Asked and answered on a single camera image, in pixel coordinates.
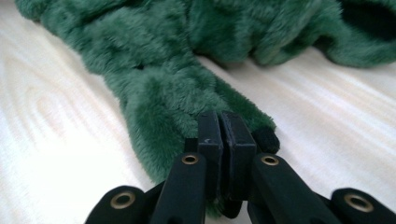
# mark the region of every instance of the green fabric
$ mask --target green fabric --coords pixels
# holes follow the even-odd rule
[[[272,119],[202,67],[252,57],[284,63],[309,46],[333,62],[370,67],[396,60],[393,0],[16,0],[102,75],[120,99],[137,158],[167,177],[199,113],[239,113],[250,130]]]

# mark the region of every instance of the wood grain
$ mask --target wood grain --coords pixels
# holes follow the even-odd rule
[[[282,156],[312,190],[364,190],[396,211],[396,63],[201,62],[272,116]],[[118,101],[78,55],[0,0],[0,223],[82,223],[108,190],[150,189]],[[248,223],[244,211],[235,220]]]

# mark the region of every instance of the black object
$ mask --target black object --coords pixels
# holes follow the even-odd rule
[[[186,139],[165,182],[146,193],[127,186],[111,190],[86,223],[200,224],[205,200],[222,202],[229,218],[247,201],[253,224],[396,223],[395,214],[362,191],[338,189],[330,200],[317,195],[274,154],[278,148],[272,130],[250,133],[235,113],[203,113],[198,138]]]

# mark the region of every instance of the green plush cloth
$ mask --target green plush cloth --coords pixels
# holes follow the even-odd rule
[[[202,67],[283,63],[309,46],[333,62],[369,67],[396,60],[393,0],[16,0],[76,50],[120,99],[137,158],[148,175],[167,177],[199,113],[239,113],[250,130],[272,119]]]

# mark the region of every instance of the metal rivet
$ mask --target metal rivet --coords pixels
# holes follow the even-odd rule
[[[123,209],[134,203],[136,197],[131,191],[124,191],[111,199],[110,205],[115,209]]]
[[[183,159],[181,159],[183,161],[184,164],[187,165],[193,165],[195,163],[198,162],[198,157],[194,156],[194,155],[187,155],[185,157],[183,157]]]
[[[358,194],[348,193],[344,196],[346,203],[361,212],[369,213],[374,210],[373,205],[365,198]]]
[[[279,160],[275,157],[272,156],[264,156],[262,157],[262,162],[267,164],[267,165],[278,165]]]

